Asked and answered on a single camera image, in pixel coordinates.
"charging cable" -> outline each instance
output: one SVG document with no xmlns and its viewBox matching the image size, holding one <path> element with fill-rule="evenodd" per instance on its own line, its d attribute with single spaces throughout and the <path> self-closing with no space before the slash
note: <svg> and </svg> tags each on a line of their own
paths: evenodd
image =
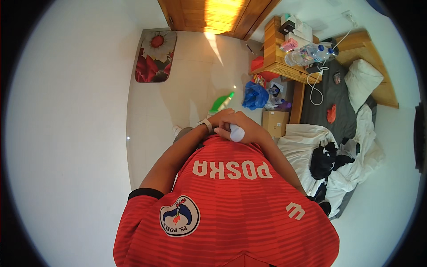
<svg viewBox="0 0 427 267">
<path fill-rule="evenodd" d="M 356 26 L 356 22 L 353 20 L 353 16 L 352 15 L 350 15 L 350 14 L 348 14 L 347 15 L 347 17 L 348 17 L 348 19 L 351 21 L 351 28 L 350 28 L 350 30 L 347 32 L 347 34 L 344 36 L 344 38 L 342 38 L 333 48 L 332 48 L 332 50 L 334 50 L 346 37 L 347 37 L 347 35 L 351 32 L 351 30 Z M 324 67 L 324 65 L 325 65 L 325 63 L 326 63 L 326 60 L 325 61 L 323 61 L 323 64 L 322 64 L 322 66 L 320 67 L 320 74 L 317 76 L 317 79 L 316 79 L 316 81 L 314 82 L 314 84 L 313 85 L 311 85 L 309 82 L 308 82 L 308 77 L 310 77 L 310 75 L 312 74 L 312 73 L 309 73 L 308 74 L 308 76 L 307 76 L 307 84 L 311 87 L 311 92 L 310 92 L 310 102 L 313 104 L 313 105 L 315 105 L 315 106 L 319 106 L 319 105 L 321 105 L 322 103 L 323 103 L 323 94 L 322 94 L 322 92 L 321 91 L 319 91 L 317 88 L 315 88 L 314 87 L 314 85 L 317 83 L 317 81 L 319 80 L 319 77 L 321 76 L 321 75 L 323 75 L 323 71 L 324 70 L 329 70 L 329 68 L 328 67 Z M 322 100 L 320 101 L 320 103 L 319 104 L 315 104 L 314 102 L 313 102 L 313 100 L 311 99 L 311 95 L 313 94 L 313 90 L 316 90 L 316 91 L 318 91 L 319 92 L 319 94 L 320 94 L 320 96 L 322 97 Z"/>
</svg>

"wooden nightstand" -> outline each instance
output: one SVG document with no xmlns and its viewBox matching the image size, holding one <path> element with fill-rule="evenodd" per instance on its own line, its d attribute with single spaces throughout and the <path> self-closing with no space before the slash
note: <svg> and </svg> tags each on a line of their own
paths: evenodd
<svg viewBox="0 0 427 267">
<path fill-rule="evenodd" d="M 264 34 L 264 66 L 250 71 L 249 74 L 257 74 L 265 70 L 283 75 L 291 78 L 292 80 L 307 84 L 308 72 L 301 66 L 289 66 L 285 63 L 286 53 L 279 49 L 279 46 L 285 41 L 285 36 L 278 32 L 280 27 L 280 17 L 274 16 L 269 23 L 265 26 Z M 319 43 L 319 39 L 313 35 L 313 43 Z M 313 73 L 308 78 L 310 84 L 313 84 L 318 73 Z M 319 77 L 317 83 L 322 80 L 322 76 Z"/>
</svg>

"plastic bag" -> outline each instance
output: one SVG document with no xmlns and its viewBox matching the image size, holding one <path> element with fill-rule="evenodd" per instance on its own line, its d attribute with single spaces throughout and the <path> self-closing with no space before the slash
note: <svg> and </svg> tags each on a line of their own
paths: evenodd
<svg viewBox="0 0 427 267">
<path fill-rule="evenodd" d="M 245 99 L 242 106 L 250 110 L 262 108 L 267 104 L 268 97 L 269 95 L 264 87 L 254 82 L 248 82 L 245 86 Z"/>
</svg>

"green dustpan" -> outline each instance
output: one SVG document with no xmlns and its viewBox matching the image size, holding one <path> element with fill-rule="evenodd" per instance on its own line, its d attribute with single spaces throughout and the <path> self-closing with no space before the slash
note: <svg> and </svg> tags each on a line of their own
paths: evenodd
<svg viewBox="0 0 427 267">
<path fill-rule="evenodd" d="M 230 103 L 230 100 L 234 96 L 234 92 L 231 92 L 227 96 L 219 97 L 212 105 L 211 110 L 208 112 L 208 115 L 212 116 L 218 111 L 221 111 L 223 109 L 227 108 L 228 103 Z"/>
</svg>

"pink box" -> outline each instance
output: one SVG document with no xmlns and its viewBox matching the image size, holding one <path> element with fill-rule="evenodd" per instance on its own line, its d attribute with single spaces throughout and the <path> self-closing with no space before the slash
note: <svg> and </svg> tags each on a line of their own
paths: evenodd
<svg viewBox="0 0 427 267">
<path fill-rule="evenodd" d="M 287 41 L 283 42 L 279 48 L 280 48 L 280 50 L 282 50 L 284 52 L 288 52 L 288 51 L 295 49 L 297 47 L 298 47 L 298 42 L 292 38 L 289 38 Z"/>
</svg>

